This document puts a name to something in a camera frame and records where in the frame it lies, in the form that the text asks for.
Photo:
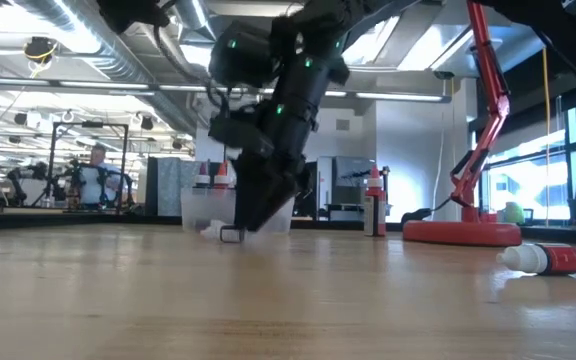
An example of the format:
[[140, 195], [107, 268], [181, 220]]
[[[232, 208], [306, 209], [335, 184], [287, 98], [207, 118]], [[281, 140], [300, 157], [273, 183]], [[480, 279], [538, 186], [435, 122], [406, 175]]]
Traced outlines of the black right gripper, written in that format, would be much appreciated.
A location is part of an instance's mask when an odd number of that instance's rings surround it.
[[296, 192], [309, 190], [306, 157], [244, 150], [235, 159], [235, 226], [258, 231]]

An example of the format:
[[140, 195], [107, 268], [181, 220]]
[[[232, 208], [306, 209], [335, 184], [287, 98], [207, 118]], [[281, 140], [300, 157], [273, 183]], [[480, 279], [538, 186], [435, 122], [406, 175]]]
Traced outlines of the purple-tipped large bottle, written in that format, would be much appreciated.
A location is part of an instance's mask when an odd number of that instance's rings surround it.
[[210, 163], [203, 162], [199, 167], [199, 172], [194, 178], [195, 188], [209, 188], [211, 186], [211, 176], [209, 173]]

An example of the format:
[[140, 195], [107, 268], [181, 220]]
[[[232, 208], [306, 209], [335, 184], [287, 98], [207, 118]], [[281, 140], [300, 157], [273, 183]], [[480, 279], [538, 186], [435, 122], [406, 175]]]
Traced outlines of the black upright panel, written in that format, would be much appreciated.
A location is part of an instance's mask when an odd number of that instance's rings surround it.
[[302, 191], [296, 198], [293, 209], [293, 215], [296, 217], [305, 217], [311, 220], [317, 216], [317, 183], [318, 183], [318, 164], [316, 161], [307, 162], [305, 169], [308, 171], [309, 182], [307, 189]]

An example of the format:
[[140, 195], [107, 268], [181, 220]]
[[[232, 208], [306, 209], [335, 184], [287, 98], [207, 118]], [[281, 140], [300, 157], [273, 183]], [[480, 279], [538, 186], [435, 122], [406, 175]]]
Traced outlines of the clear plastic bin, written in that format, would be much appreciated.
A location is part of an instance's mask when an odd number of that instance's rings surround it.
[[[212, 220], [234, 222], [236, 193], [234, 189], [184, 188], [181, 191], [182, 222], [185, 230], [207, 228]], [[294, 199], [291, 198], [258, 233], [286, 234], [290, 231]]]

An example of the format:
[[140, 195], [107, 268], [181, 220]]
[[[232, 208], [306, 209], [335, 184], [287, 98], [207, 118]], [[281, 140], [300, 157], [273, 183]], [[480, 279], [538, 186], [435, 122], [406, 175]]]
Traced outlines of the grey partition panel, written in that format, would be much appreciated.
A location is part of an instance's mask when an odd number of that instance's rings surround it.
[[199, 161], [149, 157], [146, 167], [145, 214], [180, 217], [182, 190], [194, 186], [200, 165]]

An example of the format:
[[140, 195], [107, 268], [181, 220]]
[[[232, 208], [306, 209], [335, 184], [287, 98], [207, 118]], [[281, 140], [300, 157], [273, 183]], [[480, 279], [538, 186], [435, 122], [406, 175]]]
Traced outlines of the red desk lamp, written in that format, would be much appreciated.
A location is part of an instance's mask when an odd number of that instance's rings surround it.
[[521, 244], [521, 231], [509, 223], [492, 222], [474, 206], [475, 185], [480, 178], [495, 140], [509, 114], [509, 89], [497, 60], [481, 0], [468, 0], [468, 14], [474, 36], [471, 51], [487, 99], [488, 122], [474, 149], [465, 153], [450, 172], [454, 190], [449, 200], [461, 206], [459, 221], [423, 221], [421, 209], [402, 219], [403, 238], [433, 244], [508, 247]]

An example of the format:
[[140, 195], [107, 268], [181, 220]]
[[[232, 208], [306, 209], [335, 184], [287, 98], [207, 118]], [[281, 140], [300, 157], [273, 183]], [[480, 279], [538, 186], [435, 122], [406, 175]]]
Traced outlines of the green round object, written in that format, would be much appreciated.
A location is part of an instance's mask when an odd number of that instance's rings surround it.
[[503, 213], [505, 223], [522, 224], [525, 220], [524, 209], [517, 202], [507, 202]]

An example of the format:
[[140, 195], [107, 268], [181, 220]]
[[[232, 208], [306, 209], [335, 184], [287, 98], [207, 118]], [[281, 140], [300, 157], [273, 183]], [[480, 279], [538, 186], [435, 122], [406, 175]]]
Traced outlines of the small red-label dropper bottle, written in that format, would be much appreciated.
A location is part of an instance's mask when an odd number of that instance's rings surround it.
[[576, 274], [576, 248], [567, 244], [523, 244], [507, 247], [496, 256], [499, 264], [512, 271], [537, 275]]

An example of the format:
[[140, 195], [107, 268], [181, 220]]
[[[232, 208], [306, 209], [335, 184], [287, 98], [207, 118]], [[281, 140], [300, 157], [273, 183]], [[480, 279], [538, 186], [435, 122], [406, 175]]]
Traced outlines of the black table frame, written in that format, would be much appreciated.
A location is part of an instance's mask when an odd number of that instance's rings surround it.
[[[87, 224], [139, 224], [181, 226], [181, 217], [134, 216], [97, 213], [0, 213], [0, 229]], [[576, 227], [521, 226], [524, 238], [576, 245]]]

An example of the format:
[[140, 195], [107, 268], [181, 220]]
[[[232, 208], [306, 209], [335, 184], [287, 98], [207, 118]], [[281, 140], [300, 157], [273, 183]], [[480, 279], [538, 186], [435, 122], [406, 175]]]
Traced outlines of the black metal frame station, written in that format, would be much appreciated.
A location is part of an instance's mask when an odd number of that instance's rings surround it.
[[52, 204], [54, 200], [53, 188], [56, 186], [57, 181], [56, 176], [53, 174], [53, 169], [54, 169], [54, 159], [57, 151], [57, 141], [61, 137], [68, 135], [73, 127], [90, 128], [90, 129], [102, 129], [104, 127], [110, 127], [110, 128], [121, 128], [123, 130], [123, 136], [121, 137], [121, 140], [123, 141], [121, 148], [121, 168], [119, 172], [111, 172], [106, 168], [93, 166], [89, 164], [79, 164], [75, 167], [76, 181], [80, 180], [80, 176], [77, 174], [77, 172], [81, 170], [83, 167], [94, 168], [98, 171], [97, 182], [99, 183], [100, 186], [100, 195], [97, 203], [97, 209], [101, 211], [110, 208], [116, 214], [119, 214], [121, 212], [122, 201], [118, 200], [119, 204], [113, 204], [109, 200], [106, 194], [106, 179], [107, 176], [110, 174], [120, 176], [119, 189], [115, 191], [115, 195], [121, 197], [123, 195], [124, 180], [126, 179], [125, 164], [127, 155], [129, 126], [127, 124], [113, 124], [113, 123], [105, 123], [103, 121], [85, 120], [70, 123], [64, 121], [53, 123], [53, 129], [51, 133], [51, 143], [49, 148], [49, 157], [48, 157], [49, 163], [47, 170], [47, 180], [46, 180], [46, 186], [43, 191], [43, 195], [45, 198], [45, 205], [48, 206], [49, 204]]

